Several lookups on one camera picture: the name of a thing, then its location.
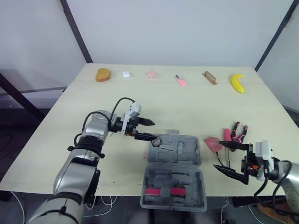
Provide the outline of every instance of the white wall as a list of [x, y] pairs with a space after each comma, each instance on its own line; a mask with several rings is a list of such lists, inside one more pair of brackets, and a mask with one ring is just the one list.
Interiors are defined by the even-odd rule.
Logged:
[[299, 111], [299, 14], [284, 28], [258, 74], [281, 104]]
[[67, 86], [84, 64], [59, 0], [0, 0], [0, 72], [18, 90]]
[[255, 67], [292, 0], [69, 0], [94, 63]]

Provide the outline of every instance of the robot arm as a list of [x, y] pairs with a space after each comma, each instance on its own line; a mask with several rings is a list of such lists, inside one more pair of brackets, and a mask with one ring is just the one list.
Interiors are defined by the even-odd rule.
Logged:
[[244, 160], [242, 160], [241, 172], [243, 174], [239, 174], [234, 169], [224, 166], [214, 165], [214, 167], [226, 176], [239, 180], [244, 184], [249, 183], [249, 175], [264, 181], [264, 186], [268, 180], [273, 181], [278, 186], [274, 190], [272, 198], [275, 198], [276, 191], [281, 186], [285, 191], [285, 197], [292, 212], [277, 209], [275, 200], [272, 200], [272, 204], [262, 203], [273, 208], [279, 214], [294, 215], [293, 219], [297, 222], [299, 218], [299, 164], [280, 161], [273, 157], [271, 145], [268, 141], [257, 142], [256, 153], [253, 153], [252, 144], [242, 144], [235, 141], [220, 141], [219, 143], [233, 150], [240, 149], [247, 152]]
[[93, 112], [92, 120], [84, 128], [79, 142], [68, 147], [70, 154], [54, 181], [54, 195], [37, 209], [29, 224], [81, 223], [84, 204], [91, 200], [98, 186], [100, 170], [97, 165], [105, 156], [101, 151], [109, 131], [121, 131], [139, 140], [156, 139], [150, 133], [138, 133], [138, 124], [150, 126], [155, 123], [138, 117], [141, 107], [137, 102], [132, 107], [138, 108], [138, 112], [131, 113], [129, 109], [123, 118], [116, 114], [111, 117], [107, 111]]

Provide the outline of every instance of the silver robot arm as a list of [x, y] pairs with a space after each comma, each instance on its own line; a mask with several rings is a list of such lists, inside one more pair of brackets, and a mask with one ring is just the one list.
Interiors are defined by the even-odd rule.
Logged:
[[54, 181], [54, 195], [47, 199], [34, 213], [29, 224], [80, 224], [84, 204], [94, 196], [100, 177], [97, 169], [100, 158], [104, 158], [102, 146], [107, 134], [122, 132], [138, 140], [154, 140], [157, 137], [150, 133], [138, 133], [138, 124], [155, 125], [149, 119], [139, 118], [141, 107], [137, 102], [123, 118], [107, 111], [98, 111], [111, 120], [94, 112], [92, 120], [83, 130], [79, 142], [68, 147], [70, 155]]

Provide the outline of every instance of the pink eraser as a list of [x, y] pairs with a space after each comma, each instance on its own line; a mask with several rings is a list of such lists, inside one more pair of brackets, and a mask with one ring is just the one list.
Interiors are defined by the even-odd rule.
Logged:
[[225, 141], [231, 141], [232, 140], [230, 138], [230, 130], [228, 128], [224, 128], [224, 139], [225, 139]]
[[223, 149], [223, 145], [219, 144], [219, 141], [220, 139], [216, 137], [211, 137], [206, 139], [205, 143], [213, 153], [216, 153]]
[[146, 77], [147, 78], [154, 78], [156, 76], [156, 72], [155, 71], [148, 71], [146, 73]]

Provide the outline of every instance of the black metal frame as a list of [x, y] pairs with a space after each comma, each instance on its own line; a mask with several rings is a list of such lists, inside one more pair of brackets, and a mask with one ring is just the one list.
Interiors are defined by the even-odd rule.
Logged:
[[29, 111], [36, 119], [42, 121], [45, 118], [45, 115], [27, 100], [26, 97], [24, 97], [1, 73], [0, 87]]
[[269, 52], [271, 51], [273, 45], [275, 44], [275, 42], [277, 41], [279, 35], [281, 34], [281, 32], [283, 31], [283, 29], [285, 28], [285, 26], [287, 25], [287, 23], [289, 22], [296, 6], [298, 5], [299, 0], [294, 0], [293, 3], [291, 4], [289, 10], [287, 11], [287, 13], [285, 14], [284, 19], [281, 21], [275, 35], [273, 36], [272, 40], [270, 41], [268, 47], [266, 48], [265, 52], [263, 53], [261, 59], [259, 60], [259, 62], [257, 63], [256, 67], [255, 67], [255, 71], [258, 71], [258, 69], [261, 67], [261, 65], [263, 64], [264, 60], [266, 59], [267, 55], [269, 54]]
[[[87, 47], [83, 41], [83, 38], [80, 34], [80, 31], [77, 27], [77, 24], [74, 20], [74, 17], [71, 13], [71, 10], [69, 8], [69, 5], [67, 3], [67, 0], [60, 0], [61, 5], [64, 9], [64, 14], [65, 17], [71, 27], [71, 30], [74, 34], [74, 37], [76, 38], [76, 41], [81, 49], [81, 52], [86, 60], [87, 63], [93, 63], [93, 60], [87, 50]], [[299, 4], [299, 0], [293, 0], [293, 3], [291, 4], [289, 10], [287, 11], [287, 13], [285, 14], [283, 20], [281, 21], [275, 35], [273, 36], [273, 38], [271, 39], [268, 47], [266, 48], [265, 52], [263, 53], [261, 59], [259, 60], [259, 62], [257, 63], [256, 67], [255, 67], [255, 71], [258, 71], [258, 69], [261, 67], [262, 63], [264, 62], [264, 60], [266, 59], [267, 55], [269, 54], [269, 52], [271, 51], [273, 45], [275, 44], [276, 40], [278, 39], [279, 35], [281, 34], [281, 32], [283, 31], [283, 29], [285, 28], [285, 26], [287, 25], [288, 21], [291, 18], [292, 13], [294, 12], [296, 6]]]
[[90, 57], [90, 54], [87, 50], [87, 47], [83, 41], [83, 38], [80, 34], [80, 31], [77, 27], [77, 24], [75, 22], [75, 19], [71, 13], [71, 10], [70, 10], [70, 7], [69, 5], [67, 4], [67, 1], [66, 0], [60, 0], [60, 3], [62, 5], [62, 8], [64, 9], [64, 14], [65, 14], [65, 17], [71, 27], [71, 30], [74, 34], [74, 37], [76, 38], [76, 41], [77, 41], [77, 44], [79, 45], [80, 47], [80, 50], [83, 54], [83, 57], [85, 58], [86, 62], [87, 63], [93, 63], [93, 60], [92, 58]]

